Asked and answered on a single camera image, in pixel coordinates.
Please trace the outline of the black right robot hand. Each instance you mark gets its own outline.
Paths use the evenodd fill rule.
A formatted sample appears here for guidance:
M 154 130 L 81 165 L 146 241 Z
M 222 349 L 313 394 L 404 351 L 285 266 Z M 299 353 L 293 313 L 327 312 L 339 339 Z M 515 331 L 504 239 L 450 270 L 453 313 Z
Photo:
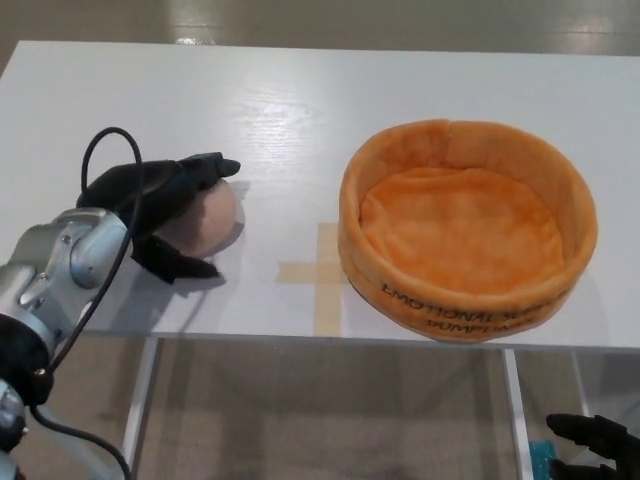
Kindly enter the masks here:
M 559 459 L 550 462 L 552 479 L 617 480 L 639 478 L 639 438 L 628 433 L 625 426 L 600 415 L 593 417 L 555 413 L 546 417 L 550 430 L 577 446 L 606 460 L 615 467 L 567 464 Z

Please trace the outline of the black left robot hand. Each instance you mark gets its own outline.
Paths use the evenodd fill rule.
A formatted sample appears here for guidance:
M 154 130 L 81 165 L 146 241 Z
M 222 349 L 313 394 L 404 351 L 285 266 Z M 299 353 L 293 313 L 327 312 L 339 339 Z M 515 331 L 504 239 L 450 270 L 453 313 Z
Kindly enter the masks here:
M 76 206 L 118 216 L 132 232 L 131 258 L 160 280 L 219 278 L 205 257 L 234 226 L 236 200 L 226 179 L 241 163 L 210 152 L 142 166 L 142 185 L 136 166 L 118 165 L 83 187 Z

